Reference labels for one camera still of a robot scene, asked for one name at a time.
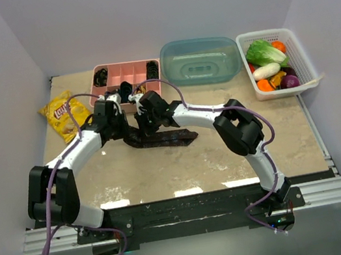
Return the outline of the pink divided organizer tray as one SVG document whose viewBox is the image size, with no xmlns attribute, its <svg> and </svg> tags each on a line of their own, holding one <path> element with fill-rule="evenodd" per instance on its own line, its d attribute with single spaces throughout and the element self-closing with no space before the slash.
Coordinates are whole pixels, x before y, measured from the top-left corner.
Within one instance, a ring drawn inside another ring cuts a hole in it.
<svg viewBox="0 0 341 255">
<path fill-rule="evenodd" d="M 152 60 L 137 60 L 137 61 L 129 61 L 129 62 L 118 62 L 111 64 L 103 64 L 96 66 L 94 68 L 94 73 L 101 69 L 108 69 L 108 80 L 107 85 L 104 87 L 95 87 L 93 84 L 91 85 L 90 93 L 95 96 L 104 96 L 106 98 L 110 94 L 119 94 L 118 89 L 120 84 L 124 81 L 127 81 L 132 84 L 133 90 L 139 86 L 139 84 L 143 83 L 146 85 L 146 90 L 153 90 L 156 93 L 161 93 L 161 83 L 155 81 L 155 79 L 146 79 L 146 63 Z M 130 102 L 121 103 L 121 108 L 128 114 L 134 113 L 136 111 L 136 107 L 134 104 L 132 105 Z"/>
</svg>

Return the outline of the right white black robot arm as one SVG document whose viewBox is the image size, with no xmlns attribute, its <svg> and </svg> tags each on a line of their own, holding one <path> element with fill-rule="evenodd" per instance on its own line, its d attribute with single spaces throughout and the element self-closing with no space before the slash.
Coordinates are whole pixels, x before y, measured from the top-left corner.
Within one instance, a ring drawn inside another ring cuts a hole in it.
<svg viewBox="0 0 341 255">
<path fill-rule="evenodd" d="M 226 104 L 196 106 L 181 101 L 167 103 L 155 91 L 132 94 L 128 97 L 137 107 L 135 118 L 145 135 L 164 127 L 202 127 L 214 129 L 226 147 L 245 157 L 267 192 L 266 202 L 272 209 L 281 209 L 289 201 L 290 182 L 279 170 L 267 150 L 272 140 L 264 140 L 266 120 L 248 110 L 238 100 Z"/>
</svg>

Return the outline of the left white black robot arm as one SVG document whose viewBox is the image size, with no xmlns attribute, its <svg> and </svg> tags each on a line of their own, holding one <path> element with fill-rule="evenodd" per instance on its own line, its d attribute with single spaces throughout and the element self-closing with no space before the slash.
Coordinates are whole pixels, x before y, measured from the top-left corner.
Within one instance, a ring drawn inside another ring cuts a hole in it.
<svg viewBox="0 0 341 255">
<path fill-rule="evenodd" d="M 113 223 L 104 210 L 80 201 L 75 176 L 87 161 L 109 140 L 123 139 L 128 132 L 120 96 L 99 99 L 93 114 L 82 125 L 72 145 L 47 165 L 34 166 L 29 172 L 28 213 L 36 221 L 89 227 L 94 237 L 104 240 L 113 234 Z"/>
</svg>

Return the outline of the dark brown patterned tie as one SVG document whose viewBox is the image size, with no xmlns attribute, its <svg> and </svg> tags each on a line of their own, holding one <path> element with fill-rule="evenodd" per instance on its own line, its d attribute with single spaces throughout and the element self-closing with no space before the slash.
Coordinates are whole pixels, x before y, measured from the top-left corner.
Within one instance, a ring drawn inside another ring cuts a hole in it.
<svg viewBox="0 0 341 255">
<path fill-rule="evenodd" d="M 141 129 L 130 126 L 123 141 L 128 146 L 138 149 L 189 146 L 198 137 L 198 133 L 188 129 L 154 132 L 147 135 Z"/>
</svg>

